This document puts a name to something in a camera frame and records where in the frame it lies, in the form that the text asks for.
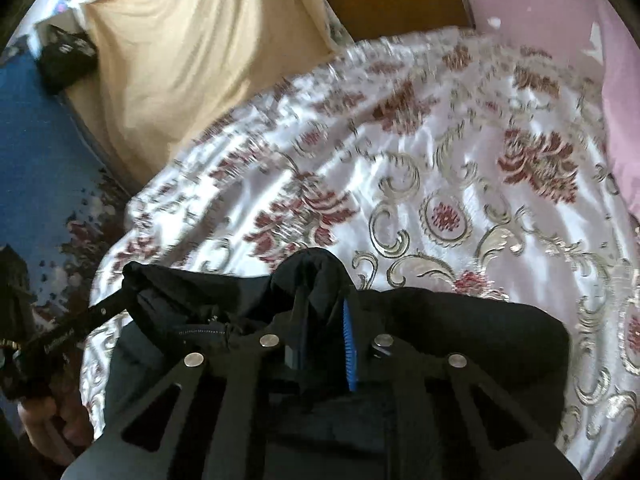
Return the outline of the person's left hand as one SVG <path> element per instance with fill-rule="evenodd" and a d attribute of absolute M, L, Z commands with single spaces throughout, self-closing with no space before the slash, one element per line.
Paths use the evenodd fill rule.
<path fill-rule="evenodd" d="M 78 389 L 20 401 L 18 414 L 32 446 L 59 465 L 73 463 L 74 449 L 84 450 L 93 442 L 93 426 Z"/>

